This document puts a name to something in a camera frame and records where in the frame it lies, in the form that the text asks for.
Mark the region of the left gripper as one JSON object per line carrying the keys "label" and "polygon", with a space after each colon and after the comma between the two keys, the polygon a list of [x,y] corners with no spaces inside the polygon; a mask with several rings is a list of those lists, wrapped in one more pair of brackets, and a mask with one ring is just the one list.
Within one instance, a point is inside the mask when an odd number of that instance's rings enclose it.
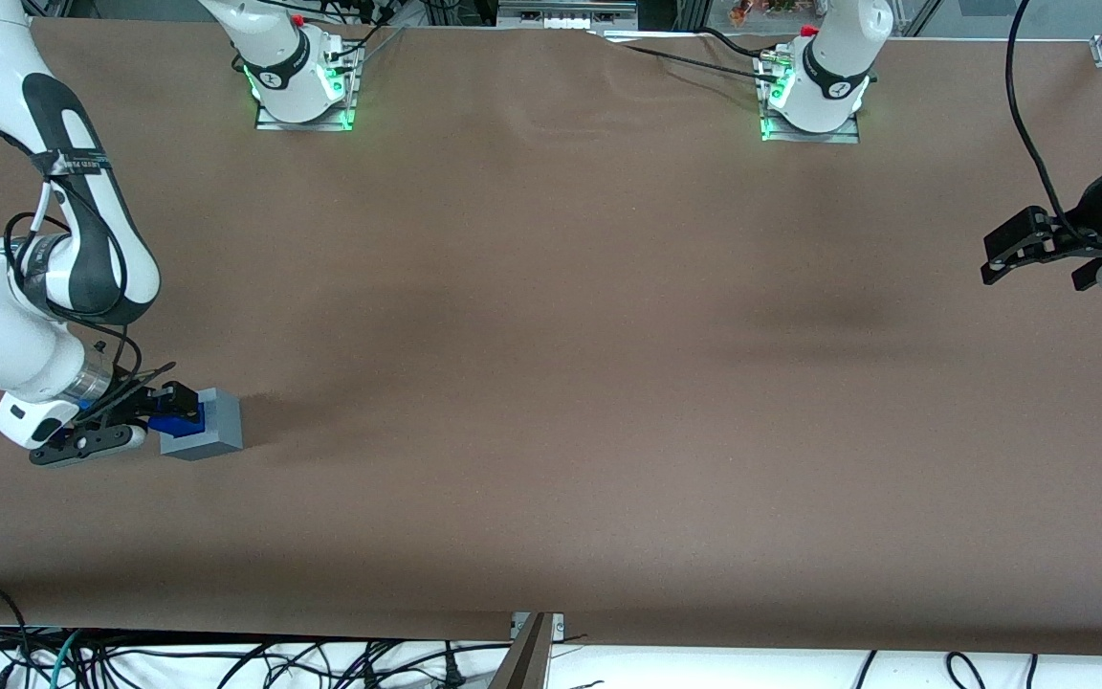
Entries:
{"label": "left gripper", "polygon": [[1055,217],[1038,206],[1020,209],[983,239],[982,282],[992,286],[1011,271],[1066,258],[1102,257],[1102,176],[1090,183],[1072,209],[1060,209],[1060,196],[1046,176]]}

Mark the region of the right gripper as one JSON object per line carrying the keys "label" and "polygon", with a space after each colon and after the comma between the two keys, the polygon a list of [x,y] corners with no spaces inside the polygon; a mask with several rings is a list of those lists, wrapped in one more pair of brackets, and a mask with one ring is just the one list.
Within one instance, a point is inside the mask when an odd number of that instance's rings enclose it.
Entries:
{"label": "right gripper", "polygon": [[[108,378],[82,378],[64,389],[44,389],[37,401],[28,401],[22,389],[8,389],[0,400],[0,433],[30,451],[128,451],[145,439],[139,422],[110,423],[78,420],[108,392]],[[198,392],[179,381],[149,390],[147,428],[179,437],[179,419],[199,417]]]}

